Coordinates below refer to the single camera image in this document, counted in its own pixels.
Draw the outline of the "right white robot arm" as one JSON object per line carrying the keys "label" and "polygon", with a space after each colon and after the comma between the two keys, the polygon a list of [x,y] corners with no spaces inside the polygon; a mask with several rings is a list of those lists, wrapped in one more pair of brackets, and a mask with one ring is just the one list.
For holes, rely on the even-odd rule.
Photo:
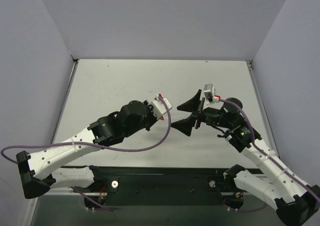
{"label": "right white robot arm", "polygon": [[172,128],[190,136],[206,124],[222,132],[221,137],[249,159],[268,179],[264,181],[238,164],[224,172],[232,190],[249,192],[272,207],[285,225],[303,225],[320,209],[319,186],[311,186],[293,173],[252,127],[237,98],[221,99],[210,91],[199,90],[177,107],[189,112],[188,118],[172,123]]}

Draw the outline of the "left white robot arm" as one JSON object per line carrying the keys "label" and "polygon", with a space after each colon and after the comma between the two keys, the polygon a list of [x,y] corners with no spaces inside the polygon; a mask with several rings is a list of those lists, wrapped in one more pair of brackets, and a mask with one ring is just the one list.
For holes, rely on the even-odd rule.
{"label": "left white robot arm", "polygon": [[36,198],[50,189],[69,186],[93,192],[100,190],[102,178],[89,167],[76,169],[66,168],[66,165],[102,149],[115,151],[116,144],[140,130],[150,130],[171,108],[164,98],[151,102],[131,101],[61,143],[40,146],[38,152],[19,152],[16,162],[25,198]]}

